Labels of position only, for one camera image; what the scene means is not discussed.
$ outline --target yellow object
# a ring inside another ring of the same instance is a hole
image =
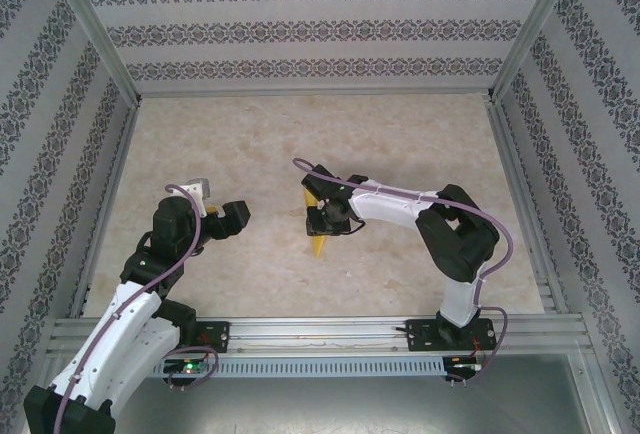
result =
[[[315,197],[311,195],[309,191],[304,190],[304,203],[307,207],[316,207],[318,205],[318,201]],[[327,236],[313,236],[311,238],[311,242],[313,243],[313,253],[316,256],[316,259],[320,257],[320,253],[322,252],[322,246],[324,246],[324,240]]]

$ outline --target patterned wallpaper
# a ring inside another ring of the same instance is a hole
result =
[[[91,0],[142,94],[488,88],[535,0]]]
[[[558,0],[503,99],[623,432],[640,431],[640,0]]]
[[[67,0],[0,0],[0,432],[66,317],[129,106]]]

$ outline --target white robotic arm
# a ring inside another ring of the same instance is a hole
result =
[[[171,189],[170,196],[160,201],[153,229],[142,236],[125,263],[122,283],[87,341],[48,389],[34,386],[27,394],[24,407],[32,434],[54,431],[64,396],[69,397],[61,432],[113,433],[127,400],[167,353],[178,345],[202,346],[195,339],[195,310],[165,298],[184,273],[182,263],[189,255],[202,252],[210,239],[239,234],[250,214],[244,201],[225,204],[223,217],[216,209],[205,208],[206,179],[177,187],[192,200]]]
[[[321,165],[315,166],[313,172],[333,177]],[[412,200],[390,191],[413,195],[415,191],[384,186],[364,176],[352,176],[349,181],[362,188],[350,188],[319,179],[312,173],[302,184],[316,199],[324,201],[324,205],[307,208],[309,235],[350,234],[353,232],[350,220],[362,223],[369,219],[418,231],[436,265],[447,276],[439,315],[460,329],[476,317],[478,307],[474,296],[479,275],[485,269],[485,261],[492,256],[499,235],[490,223],[478,216],[422,200],[422,197],[442,197],[477,208],[461,188],[449,185],[443,191],[423,192]],[[447,221],[458,221],[458,226],[453,228]]]
[[[362,185],[376,189],[389,187],[374,180],[365,181]],[[393,190],[413,193],[413,191],[398,188],[393,188]],[[436,191],[426,191],[423,195],[425,197],[438,197]],[[418,231],[416,221],[420,212],[429,209],[433,203],[405,199],[385,193],[384,189],[383,192],[378,191],[377,193],[364,189],[355,189],[349,198],[349,205],[359,219],[387,221]],[[477,283],[478,277],[471,282],[458,282],[447,277],[444,297],[440,305],[440,315],[458,327],[464,327],[469,324],[478,311],[473,302]]]

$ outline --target marble floor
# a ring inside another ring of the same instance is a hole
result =
[[[434,314],[444,276],[414,231],[372,221],[327,239],[314,258],[295,156],[343,178],[461,185],[515,238],[514,258],[490,277],[482,302],[543,312],[481,95],[465,94],[143,100],[85,316],[104,311],[164,185],[194,177],[209,178],[209,203],[244,199],[251,210],[247,228],[207,244],[171,291],[199,316]]]

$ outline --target white bracket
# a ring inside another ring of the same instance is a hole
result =
[[[363,220],[378,219],[417,231],[416,219],[418,215],[432,204],[422,199],[411,200],[380,192],[380,189],[389,188],[390,186],[384,186],[372,179],[363,182],[362,185],[377,189],[376,192],[354,189],[349,199],[351,209],[353,209],[356,216]],[[392,189],[421,197],[438,197],[436,191],[417,192],[396,187]]]
[[[187,181],[185,185],[180,187],[191,194],[191,196],[193,196],[193,199],[198,205],[198,213],[200,214],[200,217],[207,217],[207,209],[204,207],[204,200],[207,199],[211,194],[209,191],[209,179],[205,177],[199,177],[197,179]],[[168,189],[168,191],[171,196],[186,197],[184,194],[177,190]]]

